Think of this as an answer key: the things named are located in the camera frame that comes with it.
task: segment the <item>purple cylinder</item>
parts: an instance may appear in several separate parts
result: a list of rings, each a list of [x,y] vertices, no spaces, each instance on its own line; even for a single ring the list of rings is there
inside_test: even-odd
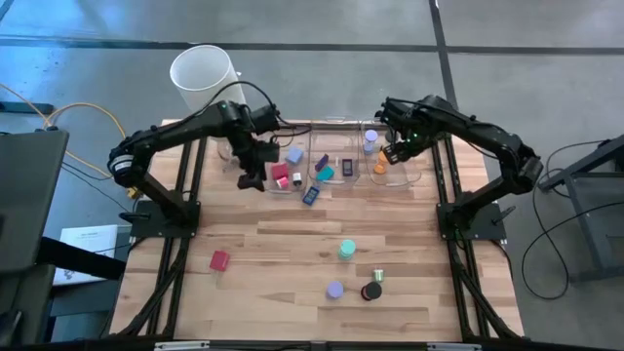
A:
[[[329,298],[342,297],[343,293],[344,293],[344,287],[342,287],[342,283],[333,281],[328,285],[328,297]]]

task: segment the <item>white plastic container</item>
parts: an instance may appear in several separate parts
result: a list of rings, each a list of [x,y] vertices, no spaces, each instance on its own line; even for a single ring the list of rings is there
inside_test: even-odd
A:
[[[238,81],[230,56],[212,45],[196,46],[178,55],[169,73],[193,112],[202,108],[225,85]],[[227,88],[214,102],[220,100],[245,103],[242,87]]]

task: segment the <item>metal bracket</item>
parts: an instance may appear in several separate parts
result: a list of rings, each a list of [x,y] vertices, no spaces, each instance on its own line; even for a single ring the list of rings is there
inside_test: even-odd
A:
[[[209,340],[157,342],[154,351],[208,350]]]
[[[468,230],[461,231],[461,237],[455,234],[455,225],[447,220],[447,213],[452,210],[453,204],[438,204],[438,225],[442,240],[504,240],[507,238],[502,222],[500,207],[491,203],[477,212]]]
[[[428,351],[481,351],[481,345],[460,343],[428,343]]]
[[[131,236],[138,238],[192,238],[197,233],[201,203],[186,202],[190,219],[184,224],[173,223],[153,201],[141,201],[136,206]]]
[[[310,341],[310,351],[327,351],[328,344],[325,341]]]

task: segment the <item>small bottle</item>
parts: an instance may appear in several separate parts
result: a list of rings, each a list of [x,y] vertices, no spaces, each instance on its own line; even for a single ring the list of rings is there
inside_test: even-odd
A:
[[[353,240],[344,240],[340,244],[340,250],[338,250],[338,258],[342,260],[349,260],[355,253],[355,242]]]
[[[367,130],[364,133],[364,153],[369,155],[374,151],[374,143],[377,141],[377,132],[374,130]]]
[[[327,295],[329,298],[340,298],[344,294],[344,287],[338,281],[331,282],[328,285]]]
[[[379,269],[379,268],[373,269],[372,279],[375,280],[377,283],[383,282],[383,269]]]

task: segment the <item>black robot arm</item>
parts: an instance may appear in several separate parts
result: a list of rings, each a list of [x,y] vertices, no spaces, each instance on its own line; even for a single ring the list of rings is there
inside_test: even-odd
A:
[[[256,140],[253,134],[279,130],[278,113],[271,105],[250,111],[246,105],[219,101],[173,124],[152,126],[127,137],[111,150],[108,170],[118,184],[136,187],[152,199],[166,218],[185,222],[189,212],[181,193],[166,189],[147,171],[152,156],[202,137],[225,137],[232,154],[240,160],[240,168],[245,171],[238,179],[238,187],[264,191],[264,163],[278,161],[279,144]]]
[[[496,155],[501,176],[475,192],[463,192],[448,209],[449,224],[459,229],[468,229],[477,212],[493,201],[532,190],[543,169],[539,156],[518,136],[459,113],[441,97],[419,101],[389,97],[382,106],[375,116],[400,135],[399,141],[383,148],[390,164],[419,155],[447,133]]]

